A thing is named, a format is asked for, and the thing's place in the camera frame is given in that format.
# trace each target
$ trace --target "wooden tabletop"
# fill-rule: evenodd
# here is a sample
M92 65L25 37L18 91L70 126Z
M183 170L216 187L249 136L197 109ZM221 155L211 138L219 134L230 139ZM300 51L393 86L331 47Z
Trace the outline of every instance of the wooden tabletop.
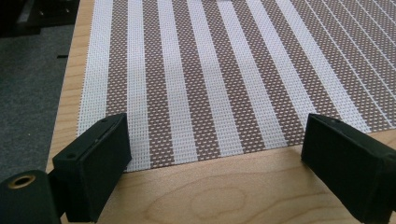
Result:
M48 172L76 138L92 10L93 0L80 1ZM370 135L396 148L395 130ZM301 146L285 147L125 174L98 223L359 223L300 154Z

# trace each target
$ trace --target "white stripe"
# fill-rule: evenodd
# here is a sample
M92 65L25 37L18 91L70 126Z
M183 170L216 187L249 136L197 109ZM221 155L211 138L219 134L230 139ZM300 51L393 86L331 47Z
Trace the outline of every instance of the white stripe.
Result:
M381 24L379 24L371 15L370 13L366 10L366 8L364 8L361 3L359 2L359 0L356 0L356 2L358 3L358 5L361 7L361 9L364 10L364 12L367 14L367 16L370 17L370 19L375 23L375 25L382 31L382 33L384 33L384 35L388 38L388 40L390 42L392 42L393 45L396 45L396 43L392 40L392 38L388 35L388 33L381 27Z
M396 6L396 3L394 3L392 0L390 0L390 2L391 2L394 6Z
M271 57L274 60L276 69L285 85L286 91L291 99L291 103L297 112L297 116L305 129L308 114L317 113L317 111L289 58L289 54L286 52L282 41L277 35L276 29L271 23L262 2L258 0L250 0L247 1L247 4L255 22L259 26L262 38L264 39Z
M384 10L384 8L382 8L376 1L370 1L370 2L374 2L375 5L381 9L381 11L393 22L393 24L396 24L396 21L388 14L388 12L386 10Z
M221 156L242 154L233 111L201 1L187 1Z
M158 1L175 164L198 161L172 1Z
M314 67L323 87L332 99L341 119L362 132L370 132L370 128L367 126L361 113L359 113L358 108L353 104L347 91L332 70L332 67L323 55L314 37L312 37L305 27L303 20L293 4L289 0L276 1L288 21L291 30L294 32L306 56Z
M150 168L142 0L128 2L127 113L132 160L127 171Z
M287 142L262 82L260 71L250 52L244 31L233 9L233 3L220 1L218 4L235 58L247 88L248 97L262 132L264 144L267 148L285 147Z
M370 60L366 57L366 55L361 51L361 49L359 48L358 43L355 42L354 38L352 38L352 36L347 32L346 28L344 28L344 25L337 19L337 17L332 13L332 10L327 6L326 2L322 1L323 5L329 10L329 12L332 14L332 16L334 17L334 19L337 21L337 23L340 25L340 28L343 29L343 31L346 33L347 37L350 39L350 41L353 43L353 45L355 45L356 49L359 51L359 53L361 54L361 57L364 58L364 60L370 65L370 67L373 69L373 71L375 72L376 76L378 77L378 79L382 82L382 84L384 85L385 89L387 89L387 91L390 93L391 96L393 96L393 98L396 100L396 95L393 94L392 89L388 86L388 84L385 82L384 78L382 78L380 76L380 74L376 71L376 69L373 67L373 64L370 63Z
M346 63L349 65L350 69L353 71L353 74L355 75L356 79L359 81L359 83L361 84L361 86L364 88L364 90L367 92L367 95L370 97L370 99L373 101L374 105L376 106L376 108L379 110L379 112L381 113L381 115L384 117L384 119L387 121L387 123L390 125L390 127L393 127L392 122L387 118L386 113L382 110L381 106L378 105L378 102L375 100L374 96L370 93L370 91L366 88L366 85L364 84L364 82L361 80L361 78L359 77L358 72L355 70L355 68L352 66L352 64L349 62L349 59L347 58L347 56L345 55L345 53L343 51L341 51L341 48L338 46L338 44L335 42L335 40L332 38L330 32L326 29L326 26L323 24L323 22L320 20L320 17L318 16L318 14L315 12L315 10L308 4L309 8L311 9L311 11L314 13L315 17L317 18L318 22L320 23L320 25L322 26L323 30L326 32L326 34L328 35L328 37L330 38L330 40L332 41L332 43L335 45L335 47L338 49L338 51L340 51L341 55L343 56L343 58L346 60Z
M361 24L355 19L355 17L352 15L352 13L347 9L347 7L340 2L340 4L343 6L343 8L347 11L347 13L349 14L349 16L352 18L352 20L354 22L356 22L359 26L359 28L361 28L361 30L364 32L364 34L367 36L367 38L370 39L370 41L373 43L373 45L375 46L375 48L379 51L379 53L382 55L382 57L385 58L385 60L388 62L388 64L392 67L393 70L396 70L395 66L393 65L393 62L390 61L390 59L387 57L387 55L382 51L382 49L375 43L375 41L369 36L369 34L367 34L366 30L364 30L363 27L361 27Z
M79 108L78 135L106 116L112 10L112 0L95 1Z

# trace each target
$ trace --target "black clamp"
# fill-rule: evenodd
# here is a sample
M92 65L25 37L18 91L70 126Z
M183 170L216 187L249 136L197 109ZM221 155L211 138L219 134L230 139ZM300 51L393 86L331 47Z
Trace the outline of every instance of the black clamp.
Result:
M309 115L303 162L358 221L389 223L396 211L396 151L338 119Z
M54 169L27 171L0 184L0 223L97 221L131 160L126 114L96 122L53 158Z

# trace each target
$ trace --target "grid pattern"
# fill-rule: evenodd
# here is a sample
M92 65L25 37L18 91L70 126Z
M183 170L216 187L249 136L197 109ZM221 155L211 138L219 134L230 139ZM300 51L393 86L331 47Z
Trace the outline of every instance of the grid pattern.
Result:
M128 171L301 144L308 113L396 126L389 0L96 0L78 134L126 112Z

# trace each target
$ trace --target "floor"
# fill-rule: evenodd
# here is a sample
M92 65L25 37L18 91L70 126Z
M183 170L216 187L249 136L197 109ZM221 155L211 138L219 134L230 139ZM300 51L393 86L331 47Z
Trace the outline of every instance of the floor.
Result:
M45 171L73 30L0 38L0 182Z

